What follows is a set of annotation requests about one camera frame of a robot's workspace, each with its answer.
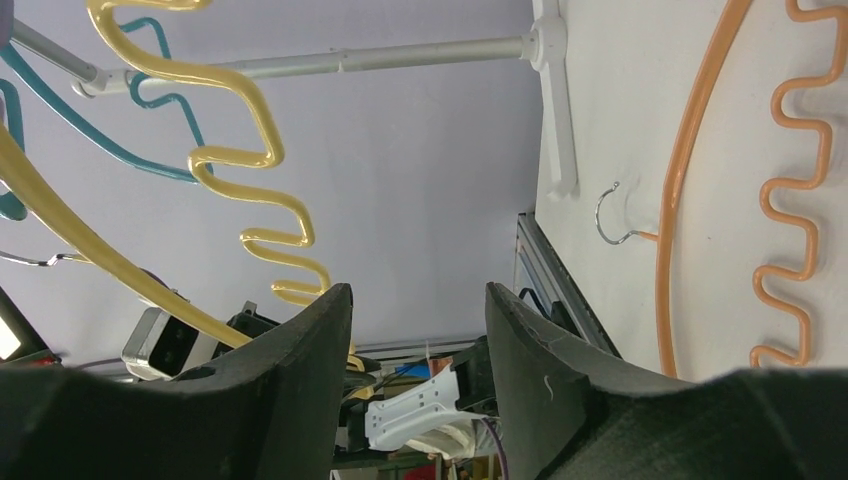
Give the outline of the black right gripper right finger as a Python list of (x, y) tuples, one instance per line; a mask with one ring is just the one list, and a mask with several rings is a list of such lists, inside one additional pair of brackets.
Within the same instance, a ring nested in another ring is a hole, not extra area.
[(701, 383), (615, 357), (486, 287), (514, 479), (843, 479), (847, 373), (740, 369)]

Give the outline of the yellow wavy hanger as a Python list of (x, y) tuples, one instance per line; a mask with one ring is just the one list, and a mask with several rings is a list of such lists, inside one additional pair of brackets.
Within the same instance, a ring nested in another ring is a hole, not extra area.
[[(234, 70), (180, 62), (146, 52), (132, 43), (114, 18), (118, 1), (89, 1), (88, 15), (101, 38), (128, 65), (151, 77), (167, 81), (228, 90), (240, 97), (250, 111), (264, 148), (259, 152), (224, 146), (200, 146), (188, 155), (192, 176), (208, 190), (234, 200), (283, 207), (294, 214), (299, 228), (290, 233), (265, 228), (249, 228), (240, 235), (244, 248), (267, 262), (293, 266), (314, 273), (317, 283), (279, 280), (273, 292), (282, 300), (306, 307), (330, 287), (327, 269), (307, 257), (277, 250), (277, 245), (306, 248), (313, 245), (315, 232), (308, 210), (297, 198), (274, 190), (239, 185), (222, 180), (210, 171), (212, 164), (266, 169), (282, 163), (284, 146), (268, 104), (256, 84)], [(102, 240), (70, 209), (26, 157), (8, 130), (1, 131), (1, 181), (5, 187), (82, 258), (108, 272), (135, 293), (200, 332), (238, 349), (249, 343), (248, 336), (214, 319), (165, 286)]]

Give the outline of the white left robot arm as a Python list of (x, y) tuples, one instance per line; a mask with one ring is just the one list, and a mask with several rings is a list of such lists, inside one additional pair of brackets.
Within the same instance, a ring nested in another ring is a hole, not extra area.
[(477, 454), (477, 431), (498, 417), (487, 338), (445, 356), (415, 360), (379, 377), (381, 363), (349, 348), (336, 455), (404, 447), (444, 459)]

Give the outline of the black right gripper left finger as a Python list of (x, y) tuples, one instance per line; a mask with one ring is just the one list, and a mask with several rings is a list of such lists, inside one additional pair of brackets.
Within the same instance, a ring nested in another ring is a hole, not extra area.
[(282, 325), (170, 381), (62, 367), (1, 372), (5, 479), (326, 479), (353, 294), (332, 286)]

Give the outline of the orange wavy hanger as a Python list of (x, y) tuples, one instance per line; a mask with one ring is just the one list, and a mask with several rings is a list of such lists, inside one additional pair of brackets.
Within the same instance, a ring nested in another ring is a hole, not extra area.
[[(671, 321), (671, 265), (685, 177), (709, 100), (750, 7), (751, 4), (748, 1), (727, 2), (706, 47), (671, 151), (661, 193), (657, 232), (629, 231), (625, 235), (627, 238), (639, 236), (656, 244), (654, 290), (658, 354), (662, 373), (672, 378), (677, 377), (678, 372)], [(771, 195), (777, 189), (812, 191), (825, 182), (833, 150), (834, 134), (831, 124), (820, 118), (789, 116), (783, 109), (783, 101), (793, 91), (823, 88), (833, 84), (843, 74), (847, 64), (846, 7), (827, 6), (803, 9), (798, 2), (788, 1), (785, 4), (785, 11), (787, 16), (796, 23), (832, 20), (836, 26), (836, 33), (831, 65), (825, 74), (787, 79), (776, 87), (771, 96), (770, 113), (774, 122), (790, 130), (815, 132), (818, 136), (818, 148), (815, 168), (810, 178), (774, 177), (767, 180), (759, 192), (760, 208), (766, 217), (803, 230), (805, 254), (802, 267), (798, 270), (765, 264), (757, 267), (753, 272), (752, 288), (757, 298), (763, 304), (793, 316), (798, 324), (796, 352), (791, 353), (774, 346), (758, 344), (749, 352), (749, 363), (753, 367), (761, 366), (765, 358), (792, 367), (802, 367), (812, 358), (813, 328), (809, 313), (800, 306), (769, 293), (764, 281), (769, 276), (794, 282), (810, 280), (816, 273), (818, 265), (819, 228), (809, 218), (776, 209), (771, 202)]]

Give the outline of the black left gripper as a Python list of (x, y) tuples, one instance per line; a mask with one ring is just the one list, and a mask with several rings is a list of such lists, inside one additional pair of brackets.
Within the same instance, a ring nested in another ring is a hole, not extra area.
[(280, 323), (259, 314), (255, 302), (246, 301), (242, 310), (233, 315), (226, 325), (250, 338), (256, 338), (273, 330)]

